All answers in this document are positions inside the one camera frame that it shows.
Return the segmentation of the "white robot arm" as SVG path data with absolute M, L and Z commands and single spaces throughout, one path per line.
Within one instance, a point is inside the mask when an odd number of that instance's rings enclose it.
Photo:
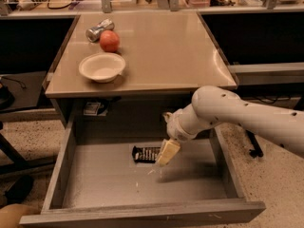
M 206 85 L 195 91 L 191 103 L 164 114 L 169 138 L 162 142 L 156 164 L 167 165 L 181 144 L 222 123 L 235 124 L 258 136 L 304 154 L 304 112 L 243 101 L 231 91 Z

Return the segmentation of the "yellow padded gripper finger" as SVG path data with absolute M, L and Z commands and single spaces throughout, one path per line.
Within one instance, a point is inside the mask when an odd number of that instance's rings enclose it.
M 175 140 L 164 140 L 161 143 L 160 153 L 156 158 L 156 164 L 160 167 L 166 166 L 179 152 L 181 145 Z

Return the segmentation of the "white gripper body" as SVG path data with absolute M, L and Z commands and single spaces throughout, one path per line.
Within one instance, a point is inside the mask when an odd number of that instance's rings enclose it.
M 194 138 L 193 135 L 187 133 L 180 124 L 179 118 L 182 115 L 182 110 L 179 109 L 174 113 L 164 112 L 162 116 L 166 122 L 167 135 L 176 142 L 184 143 Z

